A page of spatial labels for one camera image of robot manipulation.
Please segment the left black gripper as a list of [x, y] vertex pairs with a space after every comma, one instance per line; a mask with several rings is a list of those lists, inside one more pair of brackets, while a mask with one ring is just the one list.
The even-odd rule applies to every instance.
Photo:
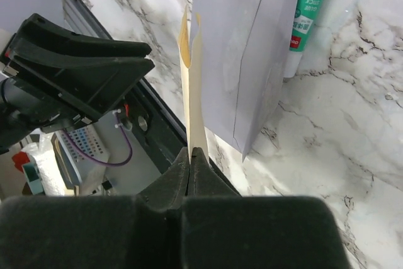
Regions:
[[115, 109], [151, 69], [151, 47], [75, 33], [33, 13], [1, 55], [1, 152], [35, 129], [75, 130]]

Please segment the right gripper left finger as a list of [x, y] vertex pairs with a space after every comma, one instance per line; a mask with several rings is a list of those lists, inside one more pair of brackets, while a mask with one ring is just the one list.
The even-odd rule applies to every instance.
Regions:
[[185, 197], [189, 176], [188, 148], [184, 147], [167, 171], [135, 198], [153, 211], [178, 209]]

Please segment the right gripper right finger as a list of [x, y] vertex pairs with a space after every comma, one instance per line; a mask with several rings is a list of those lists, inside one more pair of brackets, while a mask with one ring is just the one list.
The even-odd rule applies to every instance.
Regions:
[[188, 197], [241, 197], [224, 174], [211, 167], [201, 147], [194, 147], [190, 158]]

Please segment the beige letter paper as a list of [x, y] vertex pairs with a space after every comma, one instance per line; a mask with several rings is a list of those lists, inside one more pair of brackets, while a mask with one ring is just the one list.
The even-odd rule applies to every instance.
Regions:
[[200, 15], [196, 15], [198, 31], [190, 42], [188, 33], [188, 7], [185, 7], [181, 19], [181, 28], [177, 39], [179, 63], [181, 68], [181, 84], [183, 107], [188, 143], [188, 156], [193, 149], [199, 147], [203, 155], [208, 157], [208, 144], [205, 124], [202, 116], [202, 34]]

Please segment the grey envelope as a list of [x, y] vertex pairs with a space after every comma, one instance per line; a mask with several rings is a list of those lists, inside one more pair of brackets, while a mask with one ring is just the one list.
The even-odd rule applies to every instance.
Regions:
[[280, 97], [297, 0], [193, 0], [205, 126], [246, 156]]

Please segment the green white glue stick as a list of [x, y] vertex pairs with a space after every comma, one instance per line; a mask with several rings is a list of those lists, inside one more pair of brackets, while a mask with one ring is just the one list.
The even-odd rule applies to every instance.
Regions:
[[319, 14], [323, 0], [298, 0], [292, 26], [290, 48], [285, 64], [284, 77], [294, 77], [309, 39], [314, 21]]

